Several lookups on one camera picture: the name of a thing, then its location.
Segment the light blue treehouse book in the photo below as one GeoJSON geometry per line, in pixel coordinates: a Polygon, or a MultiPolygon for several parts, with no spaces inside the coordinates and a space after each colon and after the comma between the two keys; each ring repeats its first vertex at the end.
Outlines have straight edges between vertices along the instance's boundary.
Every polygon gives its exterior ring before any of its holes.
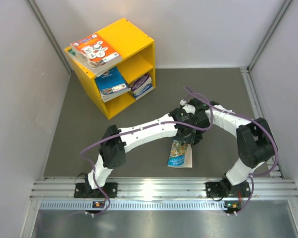
{"type": "Polygon", "coordinates": [[[167,166],[171,168],[192,168],[192,147],[188,143],[173,140],[167,166]]]}

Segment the purple 52-storey treehouse book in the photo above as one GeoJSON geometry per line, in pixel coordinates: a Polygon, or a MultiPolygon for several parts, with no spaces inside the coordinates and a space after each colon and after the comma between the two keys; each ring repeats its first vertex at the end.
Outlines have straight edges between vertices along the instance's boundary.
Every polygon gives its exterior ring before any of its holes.
{"type": "Polygon", "coordinates": [[[134,81],[130,89],[134,94],[138,94],[141,92],[147,85],[151,84],[152,78],[149,74],[145,74],[138,78],[136,81],[134,81]]]}

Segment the blue thick paperback book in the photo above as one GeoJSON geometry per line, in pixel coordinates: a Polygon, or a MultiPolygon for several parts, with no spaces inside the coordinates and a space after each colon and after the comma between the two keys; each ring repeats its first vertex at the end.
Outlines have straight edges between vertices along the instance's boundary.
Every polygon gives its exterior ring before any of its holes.
{"type": "Polygon", "coordinates": [[[128,83],[117,67],[103,73],[95,79],[96,86],[101,94],[113,94],[130,91],[128,83]]]}

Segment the green 104-storey treehouse book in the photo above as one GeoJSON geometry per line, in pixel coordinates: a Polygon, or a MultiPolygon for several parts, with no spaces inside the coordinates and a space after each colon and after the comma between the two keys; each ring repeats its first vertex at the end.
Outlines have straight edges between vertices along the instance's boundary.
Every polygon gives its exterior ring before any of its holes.
{"type": "Polygon", "coordinates": [[[81,53],[76,53],[71,47],[67,50],[65,50],[69,57],[76,60],[80,64],[82,64],[85,68],[87,68],[89,71],[91,71],[93,74],[95,74],[97,77],[101,76],[103,73],[111,69],[114,65],[117,63],[112,60],[109,62],[105,62],[104,60],[100,60],[99,64],[94,64],[90,60],[87,59],[86,56],[84,56],[81,53]]]}

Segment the orange 78-storey treehouse book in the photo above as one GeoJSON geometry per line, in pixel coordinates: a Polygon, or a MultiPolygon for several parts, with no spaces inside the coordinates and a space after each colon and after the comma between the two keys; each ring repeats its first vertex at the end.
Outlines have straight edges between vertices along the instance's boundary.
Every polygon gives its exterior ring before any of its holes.
{"type": "Polygon", "coordinates": [[[122,61],[122,56],[108,42],[106,42],[97,32],[70,43],[71,48],[76,53],[81,53],[94,64],[99,64],[100,60],[109,62],[114,60],[117,64],[122,61]]]}

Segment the blue 91-storey treehouse book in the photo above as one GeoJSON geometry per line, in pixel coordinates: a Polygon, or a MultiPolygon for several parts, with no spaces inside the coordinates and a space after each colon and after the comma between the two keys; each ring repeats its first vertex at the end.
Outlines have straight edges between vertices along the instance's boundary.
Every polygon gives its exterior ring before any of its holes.
{"type": "Polygon", "coordinates": [[[138,99],[142,98],[143,96],[145,96],[147,93],[149,93],[153,89],[154,89],[154,87],[151,84],[148,84],[138,94],[134,94],[134,99],[135,100],[138,100],[138,99]]]}

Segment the dark Tale of Two Cities book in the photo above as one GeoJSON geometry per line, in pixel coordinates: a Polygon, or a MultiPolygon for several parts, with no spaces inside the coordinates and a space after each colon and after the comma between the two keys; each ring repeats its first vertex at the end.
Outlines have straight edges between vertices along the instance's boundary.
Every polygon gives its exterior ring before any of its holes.
{"type": "Polygon", "coordinates": [[[128,91],[126,92],[120,92],[120,93],[113,93],[113,94],[108,94],[108,95],[105,95],[105,94],[101,94],[101,99],[103,102],[109,102],[113,99],[116,99],[124,94],[128,93],[128,91]]]}

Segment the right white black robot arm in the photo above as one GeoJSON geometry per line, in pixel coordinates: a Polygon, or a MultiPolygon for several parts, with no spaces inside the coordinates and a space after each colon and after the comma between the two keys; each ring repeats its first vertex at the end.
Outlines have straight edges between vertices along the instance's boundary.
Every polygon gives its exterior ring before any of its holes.
{"type": "Polygon", "coordinates": [[[191,99],[183,109],[189,115],[190,122],[198,127],[194,144],[202,140],[205,128],[211,125],[229,132],[237,141],[237,161],[220,181],[206,183],[207,197],[216,201],[226,197],[250,197],[251,187],[247,178],[278,152],[267,121],[238,115],[213,101],[205,104],[191,99]]]}

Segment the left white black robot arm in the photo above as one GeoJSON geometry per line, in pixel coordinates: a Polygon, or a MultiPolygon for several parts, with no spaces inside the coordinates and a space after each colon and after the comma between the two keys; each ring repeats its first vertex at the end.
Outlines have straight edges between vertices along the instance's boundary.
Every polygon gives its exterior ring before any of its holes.
{"type": "Polygon", "coordinates": [[[86,193],[99,196],[111,172],[126,163],[126,154],[134,148],[167,137],[193,145],[205,130],[198,123],[198,117],[184,108],[176,108],[156,120],[133,127],[110,126],[100,143],[97,162],[85,177],[86,193]]]}

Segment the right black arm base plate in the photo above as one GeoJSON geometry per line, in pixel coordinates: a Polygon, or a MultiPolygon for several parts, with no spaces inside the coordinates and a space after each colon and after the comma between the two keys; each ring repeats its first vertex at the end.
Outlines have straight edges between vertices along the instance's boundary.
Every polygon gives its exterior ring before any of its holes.
{"type": "Polygon", "coordinates": [[[219,200],[220,198],[248,198],[251,188],[248,182],[240,185],[231,186],[230,183],[224,181],[205,183],[206,194],[208,198],[219,200]]]}

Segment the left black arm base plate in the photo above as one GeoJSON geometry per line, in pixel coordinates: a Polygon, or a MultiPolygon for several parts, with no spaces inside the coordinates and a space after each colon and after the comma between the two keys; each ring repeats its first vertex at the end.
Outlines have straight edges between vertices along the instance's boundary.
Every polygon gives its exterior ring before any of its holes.
{"type": "Polygon", "coordinates": [[[77,183],[74,190],[74,198],[105,198],[106,194],[109,198],[116,198],[118,192],[118,184],[116,182],[107,182],[102,187],[103,192],[97,189],[87,188],[84,182],[77,183]]]}

